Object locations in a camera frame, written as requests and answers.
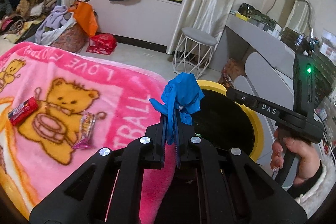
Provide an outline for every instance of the candy wrapper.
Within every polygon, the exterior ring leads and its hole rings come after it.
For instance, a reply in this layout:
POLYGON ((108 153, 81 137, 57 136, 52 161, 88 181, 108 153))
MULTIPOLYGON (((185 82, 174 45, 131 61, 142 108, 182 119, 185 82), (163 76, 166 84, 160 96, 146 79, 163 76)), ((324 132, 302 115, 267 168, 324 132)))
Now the candy wrapper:
POLYGON ((85 113, 81 119, 79 127, 79 140, 73 145, 73 149, 88 149, 92 148, 91 137, 93 126, 95 125, 95 115, 92 113, 85 113))
POLYGON ((39 108, 34 97, 29 98, 24 103, 13 109, 8 113, 8 119, 13 126, 23 122, 30 114, 39 108))

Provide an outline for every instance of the red shopping bag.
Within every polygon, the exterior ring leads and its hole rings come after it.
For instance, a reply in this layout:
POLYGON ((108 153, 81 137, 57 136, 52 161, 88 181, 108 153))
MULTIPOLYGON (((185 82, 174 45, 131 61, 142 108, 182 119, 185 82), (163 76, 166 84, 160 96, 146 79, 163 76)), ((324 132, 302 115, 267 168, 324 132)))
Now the red shopping bag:
POLYGON ((110 33, 98 34, 90 38, 86 52, 110 55, 117 46, 117 40, 110 33))

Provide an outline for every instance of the human hand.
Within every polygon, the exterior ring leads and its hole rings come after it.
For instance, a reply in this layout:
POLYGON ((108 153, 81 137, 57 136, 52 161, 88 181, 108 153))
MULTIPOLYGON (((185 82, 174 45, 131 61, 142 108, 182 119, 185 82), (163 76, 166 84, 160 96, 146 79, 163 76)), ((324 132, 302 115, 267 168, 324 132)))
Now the human hand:
MULTIPOLYGON (((277 138, 272 145, 272 161, 271 168, 282 168, 284 165, 284 159, 281 155, 283 152, 282 146, 278 140, 279 131, 283 130, 278 128, 274 132, 274 137, 277 138)), ((296 153, 301 156, 301 161, 299 165, 299 171, 296 174, 296 177, 293 181, 293 185, 301 185, 306 180, 312 178, 320 167, 320 158, 317 154, 317 151, 312 145, 307 144, 304 141, 294 139, 291 137, 284 137, 284 143, 286 144, 287 149, 291 152, 296 153)))

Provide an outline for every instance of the cartoon bear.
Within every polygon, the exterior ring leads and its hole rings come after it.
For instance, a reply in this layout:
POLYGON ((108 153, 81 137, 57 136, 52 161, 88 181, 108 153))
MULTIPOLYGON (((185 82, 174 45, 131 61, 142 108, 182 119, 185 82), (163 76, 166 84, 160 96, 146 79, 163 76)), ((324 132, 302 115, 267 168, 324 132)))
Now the cartoon bear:
POLYGON ((18 127, 18 131, 27 139, 39 142, 56 161, 68 165, 74 151, 72 146, 80 137, 81 112, 99 98, 99 92, 67 83, 63 78, 52 82, 46 101, 39 101, 40 88, 35 91, 39 108, 18 127))
POLYGON ((19 78, 21 75, 15 76, 14 74, 17 73, 26 62, 20 59, 13 59, 5 70, 0 72, 0 92, 7 86, 7 84, 12 83, 15 78, 19 78))

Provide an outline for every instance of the white stool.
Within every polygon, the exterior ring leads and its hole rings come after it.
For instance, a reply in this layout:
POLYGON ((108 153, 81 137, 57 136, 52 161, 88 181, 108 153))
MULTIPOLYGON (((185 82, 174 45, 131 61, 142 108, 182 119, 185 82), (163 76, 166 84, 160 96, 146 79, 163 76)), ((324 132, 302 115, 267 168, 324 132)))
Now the white stool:
POLYGON ((195 74, 196 79, 201 77, 201 75, 204 73, 204 71, 210 64, 216 45, 217 40, 211 35, 195 28, 190 27, 183 28, 173 58, 174 73, 180 74, 181 72, 187 72, 187 70, 189 69, 186 68, 186 64, 189 64, 190 65, 189 68, 191 68, 191 70, 187 73, 195 74), (196 45, 190 51, 187 48, 188 40, 196 42, 196 45), (209 49, 202 57, 202 59, 200 57, 201 45, 209 47, 209 49), (193 50, 195 50, 197 47, 198 47, 198 55, 192 53, 193 50), (184 70, 178 71, 177 69, 182 63, 184 64, 184 70))

